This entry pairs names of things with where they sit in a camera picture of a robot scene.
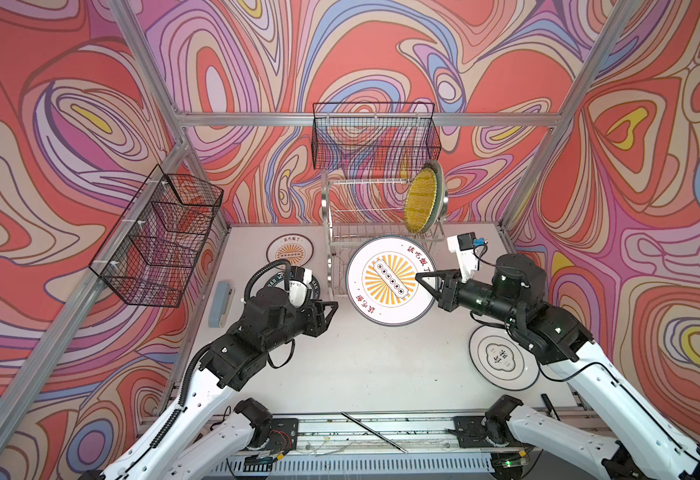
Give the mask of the orange sunburst plate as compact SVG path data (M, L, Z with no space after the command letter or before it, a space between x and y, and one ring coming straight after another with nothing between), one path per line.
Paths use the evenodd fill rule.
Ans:
M285 259L293 266L304 267L314 255L313 242L302 234L288 233L274 239L266 249L269 262Z
M434 305L435 299L415 275L435 270L433 257L420 243L382 236L365 242L351 255L345 289L355 310L367 320L404 326L424 317Z

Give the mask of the light green flower plate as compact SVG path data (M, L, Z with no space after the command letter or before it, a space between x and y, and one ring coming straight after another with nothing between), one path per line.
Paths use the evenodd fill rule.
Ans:
M431 212L431 220L436 223L441 220L448 211L448 190L441 164L438 161L433 161L429 166L435 172L436 179L436 199L433 211Z

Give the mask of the yellow woven pattern plate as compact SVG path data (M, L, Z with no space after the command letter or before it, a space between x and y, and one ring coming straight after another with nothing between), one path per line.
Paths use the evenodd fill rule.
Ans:
M425 167L411 182L404 205L404 223L409 232L419 233L427 229L437 196L437 174L432 168Z

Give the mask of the dark green rim plate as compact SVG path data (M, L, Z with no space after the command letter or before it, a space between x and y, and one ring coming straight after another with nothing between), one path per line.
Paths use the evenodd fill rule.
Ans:
M275 274L273 277L271 277L266 283L266 287L277 287L281 289L288 289L288 286L286 285L286 278L288 275L288 271L286 272L279 272ZM312 282L311 282L311 287L313 289L312 292L312 298L310 300L317 300L320 298L321 295L321 287L319 281L313 276Z

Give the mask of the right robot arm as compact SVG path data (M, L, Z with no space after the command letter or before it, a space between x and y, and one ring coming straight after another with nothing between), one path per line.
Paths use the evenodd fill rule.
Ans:
M484 417L488 439L532 444L599 479L700 479L700 443L632 386L583 323L546 301L546 273L528 257L500 256L490 283L463 267L416 279L441 309L497 320L541 374L572 387L613 433L588 433L504 395Z

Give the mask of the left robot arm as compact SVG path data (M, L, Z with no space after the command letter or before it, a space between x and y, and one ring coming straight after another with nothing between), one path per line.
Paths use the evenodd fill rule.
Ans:
M195 354L178 397L147 433L104 470L86 471L83 478L200 479L219 461L267 444L272 415L252 398L234 406L227 420L208 435L200 432L271 365L273 350L293 345L300 335L322 335L338 309L335 301L312 298L301 284L262 288L246 299L240 319L225 334Z

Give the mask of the white black-rim plate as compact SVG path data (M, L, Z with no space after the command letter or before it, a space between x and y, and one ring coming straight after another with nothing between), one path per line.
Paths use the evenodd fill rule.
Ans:
M469 354L481 376L502 390L527 390L540 377L534 356L522 349L504 330L488 326L477 328L469 340Z

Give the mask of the black marker pen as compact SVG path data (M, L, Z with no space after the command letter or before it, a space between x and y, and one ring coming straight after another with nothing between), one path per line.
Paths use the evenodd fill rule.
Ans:
M550 416L556 420L559 420L560 416L559 416L555 406L553 405L549 395L546 393L542 393L541 398L542 398L542 401L543 401L546 409L548 410L548 413L550 414Z

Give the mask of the black thin rod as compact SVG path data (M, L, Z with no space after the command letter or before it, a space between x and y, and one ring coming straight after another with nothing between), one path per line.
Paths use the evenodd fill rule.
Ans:
M395 448L395 449L398 450L399 452L402 452L403 454L408 454L408 453L409 453L408 450L406 450L406 449L405 449L403 446L401 446L399 443L397 443L397 442L395 442L394 440L388 438L387 436L383 435L383 434L380 433L379 431L377 431L377 430L371 428L371 427L368 426L366 423L364 423L364 422L362 422L361 420L355 418L354 416L350 415L349 413L347 413L347 412L340 412L340 415L341 415L342 417L344 417L346 420L350 421L351 423L353 423L353 424L359 426L360 428L362 428L362 429L365 430L366 432L368 432L368 433L370 433L371 435L375 436L376 438L382 440L382 441L385 442L386 444L392 446L393 448Z

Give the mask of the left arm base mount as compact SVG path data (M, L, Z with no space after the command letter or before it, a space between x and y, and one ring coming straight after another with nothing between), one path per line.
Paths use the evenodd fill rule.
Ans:
M208 437L214 445L223 445L233 453L288 452L296 448L299 420L296 417L276 417L255 425L243 415L231 415L212 428Z

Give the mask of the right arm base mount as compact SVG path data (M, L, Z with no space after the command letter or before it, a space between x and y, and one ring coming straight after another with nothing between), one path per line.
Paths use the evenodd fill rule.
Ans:
M494 448L533 450L534 446L518 440L505 421L485 416L456 416L448 432L457 438L461 448Z

